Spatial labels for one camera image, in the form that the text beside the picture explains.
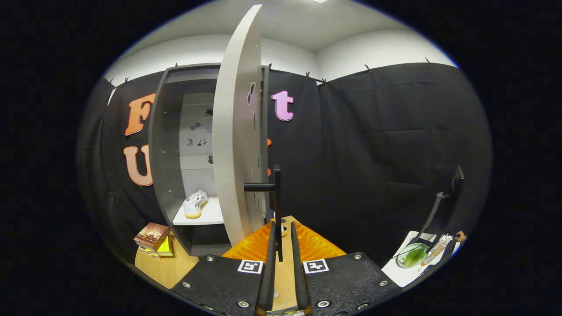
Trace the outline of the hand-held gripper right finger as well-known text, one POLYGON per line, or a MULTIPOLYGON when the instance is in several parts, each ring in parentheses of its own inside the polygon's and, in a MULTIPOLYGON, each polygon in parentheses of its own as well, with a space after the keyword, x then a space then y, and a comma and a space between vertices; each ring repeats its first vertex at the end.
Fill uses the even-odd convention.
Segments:
POLYGON ((357 316, 401 292, 363 252, 328 257, 321 237, 291 223, 295 295, 307 316, 357 316))

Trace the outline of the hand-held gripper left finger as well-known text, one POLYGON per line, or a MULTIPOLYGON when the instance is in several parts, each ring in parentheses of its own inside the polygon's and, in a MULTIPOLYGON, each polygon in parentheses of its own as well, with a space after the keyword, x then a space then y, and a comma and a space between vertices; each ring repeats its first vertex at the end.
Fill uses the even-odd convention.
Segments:
POLYGON ((274 300, 277 224, 271 221, 262 230, 264 260, 206 255, 171 291, 215 316, 265 316, 274 300))

